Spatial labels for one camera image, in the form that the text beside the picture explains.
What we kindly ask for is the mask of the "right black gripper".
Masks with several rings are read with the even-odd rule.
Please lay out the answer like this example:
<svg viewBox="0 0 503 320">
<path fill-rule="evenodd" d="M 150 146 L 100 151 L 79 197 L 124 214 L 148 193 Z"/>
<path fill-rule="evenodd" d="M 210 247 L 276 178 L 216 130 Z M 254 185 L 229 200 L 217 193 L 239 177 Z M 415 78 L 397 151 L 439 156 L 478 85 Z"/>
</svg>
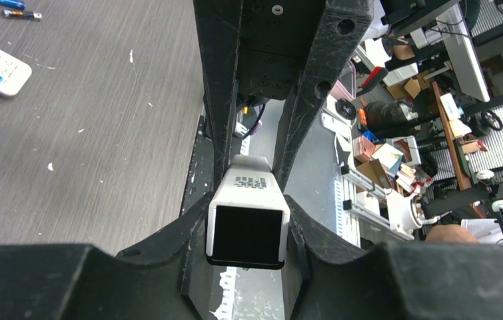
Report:
<svg viewBox="0 0 503 320">
<path fill-rule="evenodd" d="M 272 168 L 286 189 L 302 142 L 372 22 L 374 2 L 195 0 L 193 7 L 213 187 L 229 166 L 238 90 L 239 99 L 252 106 L 288 97 Z"/>
</svg>

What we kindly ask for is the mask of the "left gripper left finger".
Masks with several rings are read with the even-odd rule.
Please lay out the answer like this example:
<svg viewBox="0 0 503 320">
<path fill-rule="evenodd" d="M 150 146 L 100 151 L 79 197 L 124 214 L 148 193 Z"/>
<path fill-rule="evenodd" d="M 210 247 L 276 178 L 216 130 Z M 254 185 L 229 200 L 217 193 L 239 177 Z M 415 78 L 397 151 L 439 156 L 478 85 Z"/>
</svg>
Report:
<svg viewBox="0 0 503 320">
<path fill-rule="evenodd" d="M 112 256 L 90 244 L 0 245 L 0 319 L 205 319 L 212 193 Z"/>
</svg>

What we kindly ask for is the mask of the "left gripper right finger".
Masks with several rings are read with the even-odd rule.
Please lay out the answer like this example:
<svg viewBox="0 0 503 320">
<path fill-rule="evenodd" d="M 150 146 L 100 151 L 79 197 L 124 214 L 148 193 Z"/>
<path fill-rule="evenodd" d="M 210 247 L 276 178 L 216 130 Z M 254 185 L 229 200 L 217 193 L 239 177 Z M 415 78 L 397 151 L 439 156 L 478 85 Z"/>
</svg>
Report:
<svg viewBox="0 0 503 320">
<path fill-rule="evenodd" d="M 287 319 L 503 319 L 503 246 L 393 241 L 364 251 L 286 202 Z"/>
</svg>

